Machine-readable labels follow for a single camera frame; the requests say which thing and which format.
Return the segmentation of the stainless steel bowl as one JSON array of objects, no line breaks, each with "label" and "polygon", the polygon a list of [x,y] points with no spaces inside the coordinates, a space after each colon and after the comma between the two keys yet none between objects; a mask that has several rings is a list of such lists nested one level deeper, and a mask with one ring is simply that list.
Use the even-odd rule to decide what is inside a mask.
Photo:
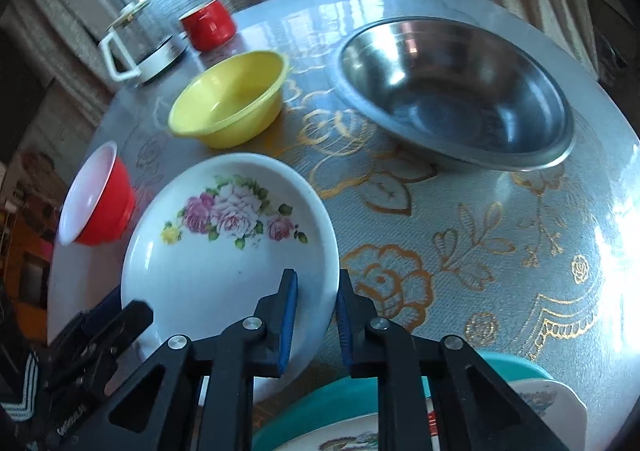
[{"label": "stainless steel bowl", "polygon": [[560,85],[505,38],[461,21],[400,16],[338,44],[332,83],[345,104],[433,161],[545,170],[575,143]]}]

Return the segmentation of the red ceramic mug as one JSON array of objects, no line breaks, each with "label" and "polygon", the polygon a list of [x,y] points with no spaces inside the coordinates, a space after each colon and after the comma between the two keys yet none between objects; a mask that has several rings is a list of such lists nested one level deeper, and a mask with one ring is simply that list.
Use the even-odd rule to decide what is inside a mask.
[{"label": "red ceramic mug", "polygon": [[236,34],[236,25],[221,0],[191,9],[179,21],[198,52],[210,52],[228,43]]}]

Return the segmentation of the yellow plastic bowl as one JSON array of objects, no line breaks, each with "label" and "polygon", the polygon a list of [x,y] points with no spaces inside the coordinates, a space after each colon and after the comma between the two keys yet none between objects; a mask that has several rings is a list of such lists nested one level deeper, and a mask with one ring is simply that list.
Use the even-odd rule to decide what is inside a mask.
[{"label": "yellow plastic bowl", "polygon": [[169,112],[169,129],[212,149],[243,145],[277,119],[287,75],[288,58],[272,50],[221,61],[183,89]]}]

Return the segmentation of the wooden shelf cabinet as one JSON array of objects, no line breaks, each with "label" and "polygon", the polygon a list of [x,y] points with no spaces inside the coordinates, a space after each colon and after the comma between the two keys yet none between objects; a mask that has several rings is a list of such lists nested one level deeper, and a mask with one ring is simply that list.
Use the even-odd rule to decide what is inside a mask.
[{"label": "wooden shelf cabinet", "polygon": [[67,185],[37,150],[14,154],[1,184],[1,289],[27,341],[47,343],[49,275]]}]

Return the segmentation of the small white floral plate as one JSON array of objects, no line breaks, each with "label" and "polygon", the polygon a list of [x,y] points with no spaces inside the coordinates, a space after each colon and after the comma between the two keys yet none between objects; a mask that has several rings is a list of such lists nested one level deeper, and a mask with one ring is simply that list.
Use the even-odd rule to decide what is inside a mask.
[{"label": "small white floral plate", "polygon": [[298,277],[290,362],[281,379],[256,379],[257,401],[318,353],[340,274],[334,229],[311,185],[280,161],[232,153],[192,166],[145,210],[122,266],[122,302],[145,301],[153,312],[140,357],[171,336],[196,341],[248,317],[286,269]]}]

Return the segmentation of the beige left curtain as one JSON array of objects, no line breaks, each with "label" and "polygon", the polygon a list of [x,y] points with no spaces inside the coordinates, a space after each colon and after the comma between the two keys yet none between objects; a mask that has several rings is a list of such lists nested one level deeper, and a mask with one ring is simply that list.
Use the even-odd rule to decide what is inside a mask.
[{"label": "beige left curtain", "polygon": [[1,29],[36,72],[60,84],[82,118],[98,126],[117,89],[99,48],[114,18],[110,0],[9,0]]}]

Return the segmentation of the red plastic bowl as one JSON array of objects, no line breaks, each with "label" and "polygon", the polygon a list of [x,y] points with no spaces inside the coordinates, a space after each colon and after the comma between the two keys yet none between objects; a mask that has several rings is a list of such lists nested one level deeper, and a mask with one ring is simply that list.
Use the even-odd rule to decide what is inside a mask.
[{"label": "red plastic bowl", "polygon": [[58,242],[96,246],[118,240],[134,212],[134,189],[115,141],[91,153],[67,192]]}]

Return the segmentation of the teal plastic plate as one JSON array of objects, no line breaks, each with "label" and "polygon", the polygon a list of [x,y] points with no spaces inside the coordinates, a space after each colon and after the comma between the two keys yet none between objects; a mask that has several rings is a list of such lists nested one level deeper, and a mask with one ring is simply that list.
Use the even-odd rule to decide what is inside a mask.
[{"label": "teal plastic plate", "polygon": [[321,387],[253,437],[254,450],[375,450],[378,382],[351,379]]}]

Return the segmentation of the white glass electric kettle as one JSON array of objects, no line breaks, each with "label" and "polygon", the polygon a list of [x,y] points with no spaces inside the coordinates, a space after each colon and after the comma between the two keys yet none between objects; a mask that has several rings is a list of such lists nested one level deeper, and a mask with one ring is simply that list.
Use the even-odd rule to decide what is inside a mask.
[{"label": "white glass electric kettle", "polygon": [[116,83],[146,84],[173,66],[186,51],[186,41],[156,23],[149,0],[127,4],[99,42],[106,72]]}]

